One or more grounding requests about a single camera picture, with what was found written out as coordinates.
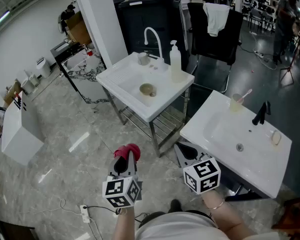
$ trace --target metal rack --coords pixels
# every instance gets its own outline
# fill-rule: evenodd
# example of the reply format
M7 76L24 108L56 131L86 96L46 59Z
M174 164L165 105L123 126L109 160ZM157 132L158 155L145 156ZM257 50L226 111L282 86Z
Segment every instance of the metal rack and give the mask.
M138 115L128 106L124 107L121 110L118 110L117 106L115 105L110 93L108 92L107 89L103 88L105 94L107 95L116 115L119 117L121 123L123 125L126 124L127 121L130 121L135 127L137 127L141 132L144 133L144 135L146 137L148 137L151 142L152 142L152 146L154 148L154 151L156 153L156 155L158 157L160 157L160 148L167 143L167 141L184 125L184 123L186 122L186 116L187 116L187 108L188 108L188 101L189 101L189 88L187 88L184 92L184 96L181 95L182 98L184 98L184 103L183 103L183 117L182 118L177 118L174 115L172 115L171 113L169 113L166 109L170 106L167 105L167 107L152 121L150 122L144 122L142 119L140 119L138 117ZM173 119L175 119L176 121L178 121L178 123L174 123L171 120L169 120L167 118L167 115L172 117ZM136 119L138 122L140 122L143 126L145 126L148 130L150 130L150 134L148 134L147 132L144 131L144 129L142 129L139 125L137 125L135 123L134 120L132 120L132 118ZM162 124L166 129L168 129L167 131L164 131L162 128L159 127L159 125L157 123L154 123L154 121L157 120L158 122L160 122L160 124ZM169 122L171 125L173 125L173 127L167 125L167 123L165 123L164 121ZM155 127L163 134L165 135L165 137L160 136L158 133L156 133L155 131Z

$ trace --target plug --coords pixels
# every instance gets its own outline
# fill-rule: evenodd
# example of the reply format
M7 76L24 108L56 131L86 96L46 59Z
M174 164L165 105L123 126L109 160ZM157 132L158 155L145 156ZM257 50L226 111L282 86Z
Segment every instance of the plug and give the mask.
M80 205L81 215L84 223L90 223L90 216L86 205Z

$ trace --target power strip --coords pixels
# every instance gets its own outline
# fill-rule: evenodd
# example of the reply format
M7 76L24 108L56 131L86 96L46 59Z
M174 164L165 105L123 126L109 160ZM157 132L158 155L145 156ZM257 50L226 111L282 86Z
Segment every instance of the power strip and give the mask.
M90 223L90 216L86 205L80 205L81 215L84 223Z
M259 52L255 51L254 54L257 55L261 59L264 58L264 55L262 53L259 53Z

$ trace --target bowl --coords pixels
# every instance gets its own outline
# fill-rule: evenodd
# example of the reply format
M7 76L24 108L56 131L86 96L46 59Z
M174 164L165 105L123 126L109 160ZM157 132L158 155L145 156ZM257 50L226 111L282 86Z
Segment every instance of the bowl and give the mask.
M140 85L140 92L143 94L143 95L150 95L151 93L154 92L154 86L151 84L151 83L143 83Z

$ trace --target soap dispenser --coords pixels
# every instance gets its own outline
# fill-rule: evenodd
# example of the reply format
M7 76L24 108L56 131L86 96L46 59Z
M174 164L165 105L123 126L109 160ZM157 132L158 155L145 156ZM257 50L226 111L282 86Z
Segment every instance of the soap dispenser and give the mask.
M177 41L172 40L172 50L170 51L171 78L174 83L179 83L184 79L184 74L181 70L181 53L176 46Z

